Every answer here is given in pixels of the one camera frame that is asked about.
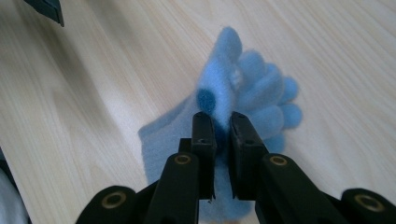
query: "dark object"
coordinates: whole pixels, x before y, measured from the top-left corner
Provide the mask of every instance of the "dark object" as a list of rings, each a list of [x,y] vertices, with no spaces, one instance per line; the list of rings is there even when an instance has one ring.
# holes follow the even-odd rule
[[[64,26],[61,3],[59,0],[23,0],[32,6],[40,14],[52,19]]]
[[[110,187],[96,194],[77,223],[197,223],[198,202],[214,196],[216,141],[211,118],[193,117],[192,138],[181,139],[158,182],[135,193]],[[256,201],[260,223],[394,223],[396,207],[367,189],[341,201],[321,192],[290,158],[269,153],[250,120],[233,112],[229,169],[233,196]]]

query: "wood grain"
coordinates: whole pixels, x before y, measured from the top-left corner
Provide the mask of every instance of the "wood grain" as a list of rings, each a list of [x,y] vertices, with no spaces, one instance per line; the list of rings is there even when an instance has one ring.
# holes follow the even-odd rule
[[[65,27],[0,3],[0,146],[34,223],[146,186],[137,131],[188,96],[232,26],[300,84],[285,154],[323,191],[396,203],[396,3],[61,1]],[[256,223],[252,214],[241,223]]]

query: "tabletop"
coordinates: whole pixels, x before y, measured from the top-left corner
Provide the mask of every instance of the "tabletop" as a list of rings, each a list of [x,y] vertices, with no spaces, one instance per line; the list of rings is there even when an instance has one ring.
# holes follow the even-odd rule
[[[0,3],[0,146],[34,223],[147,185],[138,131],[194,90],[225,26],[299,83],[284,154],[336,198],[361,187],[396,203],[395,1],[61,4],[65,27]]]

